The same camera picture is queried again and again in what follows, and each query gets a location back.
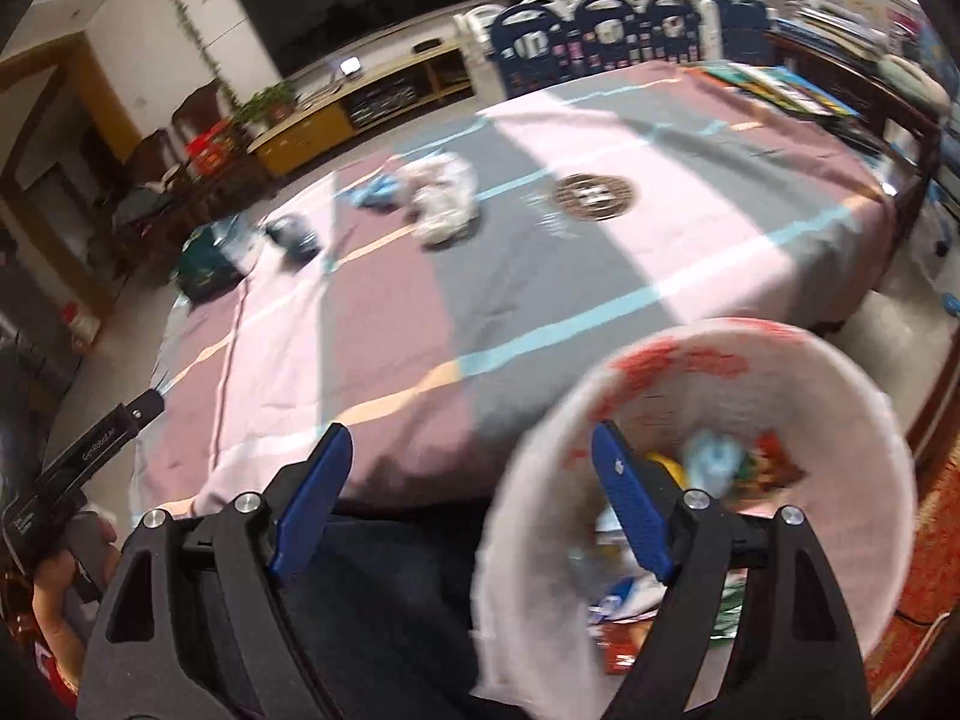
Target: human hand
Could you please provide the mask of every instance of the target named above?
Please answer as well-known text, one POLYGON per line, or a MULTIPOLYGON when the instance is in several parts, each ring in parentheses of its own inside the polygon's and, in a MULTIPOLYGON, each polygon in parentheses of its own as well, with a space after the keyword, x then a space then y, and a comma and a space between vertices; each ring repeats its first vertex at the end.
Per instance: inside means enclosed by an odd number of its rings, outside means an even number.
MULTIPOLYGON (((102 517, 99 519, 100 535, 109 553, 104 561, 104 580, 109 583, 116 573, 120 553, 112 543, 117 540, 113 526, 102 517)), ((83 674, 83 659, 86 648, 80 637, 64 619, 64 594, 73 584, 77 561, 67 550, 48 557, 34 572, 34 616, 47 647, 56 658, 56 666, 64 681, 76 689, 83 674)))

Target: tiled floor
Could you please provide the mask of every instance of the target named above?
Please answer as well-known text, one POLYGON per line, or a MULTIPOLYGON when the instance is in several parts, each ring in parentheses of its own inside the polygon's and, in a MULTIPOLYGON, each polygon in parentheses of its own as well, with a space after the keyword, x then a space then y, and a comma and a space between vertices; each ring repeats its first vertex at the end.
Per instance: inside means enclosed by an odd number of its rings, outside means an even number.
MULTIPOLYGON (((402 142, 413 127, 469 116, 480 107, 475 98, 454 103, 371 138, 314 167, 275 199, 254 205, 251 214, 258 218, 269 213, 330 170, 402 142)), ((960 247, 947 258, 937 287, 960 295, 960 247)), ((843 331, 829 339, 890 394, 905 430, 923 407, 956 329, 956 320, 948 317, 940 305, 938 290, 930 286, 905 251, 899 252, 878 291, 870 293, 843 331)), ((116 313, 64 400, 50 437, 48 456, 54 457, 117 403, 131 400, 149 386, 175 297, 176 290, 171 286, 157 288, 137 279, 128 282, 116 313)), ((133 447, 127 447, 86 486, 90 499, 115 515, 121 536, 131 530, 128 483, 132 472, 133 447)))

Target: orange patterned carpet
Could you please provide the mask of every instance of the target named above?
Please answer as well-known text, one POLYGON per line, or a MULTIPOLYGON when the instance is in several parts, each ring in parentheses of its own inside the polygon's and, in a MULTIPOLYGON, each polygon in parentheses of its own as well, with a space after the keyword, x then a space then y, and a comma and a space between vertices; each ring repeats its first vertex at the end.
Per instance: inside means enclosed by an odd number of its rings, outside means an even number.
MULTIPOLYGON (((932 623, 960 598, 960 440, 917 512, 913 562, 899 611, 932 623)), ((867 658, 874 702, 883 696, 913 658, 928 627, 894 617, 880 645, 867 658)))

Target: tv stand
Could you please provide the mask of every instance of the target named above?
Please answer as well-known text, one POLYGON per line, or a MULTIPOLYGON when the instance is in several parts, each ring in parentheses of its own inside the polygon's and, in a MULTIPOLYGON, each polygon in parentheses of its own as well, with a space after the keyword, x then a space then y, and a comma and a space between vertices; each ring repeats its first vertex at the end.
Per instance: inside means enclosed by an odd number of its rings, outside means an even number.
POLYGON ((335 92, 311 100, 247 151, 280 177, 391 119, 467 94, 472 86, 460 48, 444 43, 366 70, 335 92))

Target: silver screw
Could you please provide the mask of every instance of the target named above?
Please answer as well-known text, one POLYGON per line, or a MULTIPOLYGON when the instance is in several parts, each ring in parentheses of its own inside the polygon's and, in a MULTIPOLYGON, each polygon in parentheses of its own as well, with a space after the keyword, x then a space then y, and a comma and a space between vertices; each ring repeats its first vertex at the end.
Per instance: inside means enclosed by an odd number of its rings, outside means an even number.
POLYGON ((256 493, 244 493, 233 501, 234 509, 240 514, 249 514, 260 508, 260 496, 256 493))
POLYGON ((800 525, 806 519, 796 506, 784 506, 781 517, 787 525, 800 525))
POLYGON ((683 494, 683 502, 688 509, 693 509, 694 512, 702 512, 703 509, 709 507, 710 496, 702 490, 687 490, 683 494))
POLYGON ((160 525, 163 524, 166 518, 167 512, 163 509, 150 509, 147 514, 143 515, 143 524, 151 530, 153 528, 160 528, 160 525))

